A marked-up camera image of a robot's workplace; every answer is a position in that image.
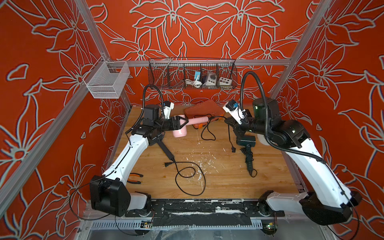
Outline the pink hair dryer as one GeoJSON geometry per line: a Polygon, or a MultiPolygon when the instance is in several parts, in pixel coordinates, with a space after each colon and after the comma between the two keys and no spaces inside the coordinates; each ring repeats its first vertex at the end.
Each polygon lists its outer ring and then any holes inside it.
{"type": "MultiPolygon", "coordinates": [[[[199,124],[207,123],[209,121],[209,118],[207,116],[204,116],[204,117],[191,118],[188,120],[189,122],[187,123],[187,126],[191,126],[191,125],[199,125],[199,124]]],[[[173,131],[173,136],[175,138],[185,137],[187,135],[187,126],[184,130],[173,131]]]]}

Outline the dark green hair dryer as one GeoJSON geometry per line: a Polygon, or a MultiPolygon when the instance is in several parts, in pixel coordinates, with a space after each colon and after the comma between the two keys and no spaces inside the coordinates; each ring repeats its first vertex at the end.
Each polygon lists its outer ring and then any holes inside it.
{"type": "Polygon", "coordinates": [[[252,148],[256,145],[256,137],[254,136],[244,136],[237,137],[237,144],[242,146],[241,152],[245,155],[245,163],[247,165],[247,171],[252,178],[255,178],[258,174],[257,170],[253,167],[253,152],[252,148]]]}

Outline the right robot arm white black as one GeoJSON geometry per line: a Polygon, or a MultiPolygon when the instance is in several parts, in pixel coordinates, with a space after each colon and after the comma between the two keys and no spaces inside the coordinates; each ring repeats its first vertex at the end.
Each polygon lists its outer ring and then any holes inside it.
{"type": "Polygon", "coordinates": [[[223,109],[230,117],[225,120],[233,128],[237,145],[242,147],[250,174],[253,173],[252,147],[255,135],[265,139],[267,145],[284,152],[299,167],[313,188],[311,192],[282,194],[266,191],[258,202],[263,216],[279,211],[305,215],[321,226],[340,224],[357,216],[356,206],[362,200],[360,193],[351,191],[332,171],[329,164],[317,150],[310,134],[297,120],[282,120],[279,104],[266,97],[258,75],[249,71],[241,81],[245,86],[247,77],[253,77],[259,87],[261,98],[253,101],[253,113],[243,107],[243,96],[238,102],[231,100],[223,109]]]}

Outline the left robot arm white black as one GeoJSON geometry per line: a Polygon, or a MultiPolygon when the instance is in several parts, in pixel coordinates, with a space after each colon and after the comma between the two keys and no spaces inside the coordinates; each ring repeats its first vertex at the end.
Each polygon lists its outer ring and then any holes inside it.
{"type": "Polygon", "coordinates": [[[131,210],[150,210],[150,196],[145,193],[130,193],[126,187],[129,176],[142,153],[153,145],[159,145],[168,159],[174,155],[163,143],[165,132],[178,131],[188,120],[171,116],[174,103],[161,99],[159,105],[143,104],[135,124],[126,132],[128,143],[111,166],[101,176],[90,181],[91,207],[93,210],[124,216],[131,210]]]}

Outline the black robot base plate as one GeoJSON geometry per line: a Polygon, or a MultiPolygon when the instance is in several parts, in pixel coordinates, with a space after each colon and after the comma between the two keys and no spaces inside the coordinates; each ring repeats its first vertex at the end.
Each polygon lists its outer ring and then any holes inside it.
{"type": "Polygon", "coordinates": [[[151,209],[131,210],[125,217],[148,217],[155,227],[257,227],[252,220],[285,217],[253,199],[153,199],[151,209]]]}

